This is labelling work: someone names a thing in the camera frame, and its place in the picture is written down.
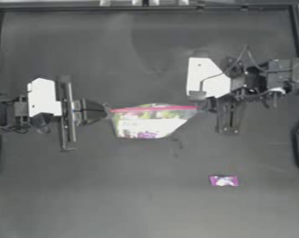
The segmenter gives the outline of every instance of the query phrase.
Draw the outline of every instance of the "purple wrapper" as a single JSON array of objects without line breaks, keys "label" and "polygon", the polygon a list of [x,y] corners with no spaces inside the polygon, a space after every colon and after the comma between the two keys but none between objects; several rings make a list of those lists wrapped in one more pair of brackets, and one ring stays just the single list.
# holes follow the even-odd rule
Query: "purple wrapper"
[{"label": "purple wrapper", "polygon": [[238,176],[210,176],[212,186],[234,186],[238,187]]}]

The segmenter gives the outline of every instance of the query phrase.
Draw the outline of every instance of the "gray floor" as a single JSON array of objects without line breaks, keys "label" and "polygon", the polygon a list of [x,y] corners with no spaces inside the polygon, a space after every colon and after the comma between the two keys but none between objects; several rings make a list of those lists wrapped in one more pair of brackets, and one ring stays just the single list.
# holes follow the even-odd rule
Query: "gray floor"
[{"label": "gray floor", "polygon": [[[18,96],[35,76],[68,73],[78,98],[187,104],[187,58],[207,50],[220,61],[246,43],[261,60],[291,58],[289,17],[8,13],[0,91]],[[215,133],[210,113],[162,140],[118,139],[110,122],[80,128],[71,153],[56,131],[6,135],[0,238],[299,237],[298,121],[299,98],[289,97],[275,110],[249,106],[236,137]],[[212,174],[238,175],[240,186],[211,187]]]}]

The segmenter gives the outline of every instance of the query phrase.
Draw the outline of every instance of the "candy wrapper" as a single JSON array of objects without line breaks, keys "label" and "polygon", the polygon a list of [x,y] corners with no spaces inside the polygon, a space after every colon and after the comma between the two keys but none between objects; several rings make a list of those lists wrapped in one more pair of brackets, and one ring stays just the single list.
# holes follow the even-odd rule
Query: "candy wrapper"
[{"label": "candy wrapper", "polygon": [[238,187],[238,176],[210,176],[212,186],[234,186]]},{"label": "candy wrapper", "polygon": [[198,114],[198,107],[155,103],[114,109],[112,113],[119,138],[159,139],[170,136]]}]

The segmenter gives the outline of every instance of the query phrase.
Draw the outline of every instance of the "black metal bracket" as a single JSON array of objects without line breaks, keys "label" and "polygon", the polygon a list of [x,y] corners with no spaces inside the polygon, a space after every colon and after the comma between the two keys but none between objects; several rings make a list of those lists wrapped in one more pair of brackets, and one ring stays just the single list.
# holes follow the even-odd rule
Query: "black metal bracket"
[{"label": "black metal bracket", "polygon": [[58,78],[59,100],[62,101],[63,116],[60,118],[60,140],[62,150],[70,152],[76,150],[70,146],[70,142],[78,141],[75,115],[74,115],[74,89],[70,76],[60,76]]},{"label": "black metal bracket", "polygon": [[218,132],[235,135],[240,131],[246,101],[232,96],[218,99]]}]

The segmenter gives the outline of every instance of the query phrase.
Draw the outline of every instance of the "clear plastic bag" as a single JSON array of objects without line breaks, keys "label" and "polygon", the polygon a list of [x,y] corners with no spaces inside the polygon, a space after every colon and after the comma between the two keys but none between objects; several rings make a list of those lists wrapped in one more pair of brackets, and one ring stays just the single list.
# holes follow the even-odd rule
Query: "clear plastic bag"
[{"label": "clear plastic bag", "polygon": [[198,114],[198,106],[146,104],[114,109],[115,132],[119,138],[159,139],[172,132]]}]

